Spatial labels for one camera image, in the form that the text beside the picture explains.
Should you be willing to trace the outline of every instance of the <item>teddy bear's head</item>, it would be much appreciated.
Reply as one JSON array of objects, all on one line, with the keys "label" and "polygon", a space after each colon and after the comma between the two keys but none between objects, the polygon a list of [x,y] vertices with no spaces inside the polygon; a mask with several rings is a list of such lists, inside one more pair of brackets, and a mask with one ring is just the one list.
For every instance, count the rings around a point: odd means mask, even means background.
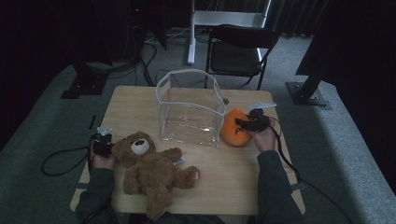
[{"label": "teddy bear's head", "polygon": [[154,142],[148,134],[143,132],[127,136],[112,148],[113,155],[126,167],[135,165],[140,158],[155,151]]}]

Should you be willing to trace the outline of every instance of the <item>sleeve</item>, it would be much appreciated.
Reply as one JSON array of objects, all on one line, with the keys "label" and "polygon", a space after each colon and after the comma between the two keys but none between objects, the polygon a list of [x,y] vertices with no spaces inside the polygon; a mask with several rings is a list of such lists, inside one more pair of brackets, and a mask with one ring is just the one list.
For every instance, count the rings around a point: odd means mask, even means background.
[{"label": "sleeve", "polygon": [[260,166],[258,223],[304,223],[303,216],[291,197],[290,182],[277,152],[264,151],[257,159]]},{"label": "sleeve", "polygon": [[119,223],[116,212],[110,204],[113,189],[114,171],[101,168],[92,169],[90,184],[87,190],[81,193],[76,207],[78,223],[83,223],[86,218],[96,212],[98,213],[87,223]]}]

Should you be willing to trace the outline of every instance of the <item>pumpkin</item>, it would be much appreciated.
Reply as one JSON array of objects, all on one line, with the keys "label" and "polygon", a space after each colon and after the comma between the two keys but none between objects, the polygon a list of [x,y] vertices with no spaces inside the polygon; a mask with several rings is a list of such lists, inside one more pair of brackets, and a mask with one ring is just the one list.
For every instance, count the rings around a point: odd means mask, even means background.
[{"label": "pumpkin", "polygon": [[235,119],[248,120],[248,116],[242,112],[241,108],[236,107],[224,116],[223,126],[221,127],[222,138],[232,146],[242,147],[251,136],[248,132],[241,130],[241,126],[235,123]]}]

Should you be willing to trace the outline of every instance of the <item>metal base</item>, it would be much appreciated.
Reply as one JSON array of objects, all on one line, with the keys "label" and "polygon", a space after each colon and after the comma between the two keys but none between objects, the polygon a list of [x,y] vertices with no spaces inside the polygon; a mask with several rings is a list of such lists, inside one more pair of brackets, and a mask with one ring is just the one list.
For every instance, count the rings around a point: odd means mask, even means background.
[{"label": "metal base", "polygon": [[78,76],[75,78],[72,86],[68,91],[64,91],[61,99],[78,99],[80,95],[101,95],[106,85],[109,73],[96,75],[90,87],[80,87],[78,85]]},{"label": "metal base", "polygon": [[290,95],[295,105],[317,105],[322,110],[332,110],[329,102],[323,99],[320,91],[315,90],[314,94],[309,99],[302,98],[298,92],[304,85],[303,82],[286,82]]}]

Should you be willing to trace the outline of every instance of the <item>teddy bear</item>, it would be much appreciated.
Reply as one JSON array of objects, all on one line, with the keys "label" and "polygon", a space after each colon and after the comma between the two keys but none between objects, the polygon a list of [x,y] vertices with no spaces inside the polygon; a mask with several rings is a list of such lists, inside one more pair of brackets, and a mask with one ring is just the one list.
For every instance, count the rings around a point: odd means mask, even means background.
[{"label": "teddy bear", "polygon": [[153,140],[144,132],[120,140],[113,146],[112,153],[126,167],[124,193],[146,194],[147,216],[154,221],[172,204],[172,188],[191,189],[200,175],[195,166],[182,170],[174,165],[181,159],[180,148],[157,152]]}]

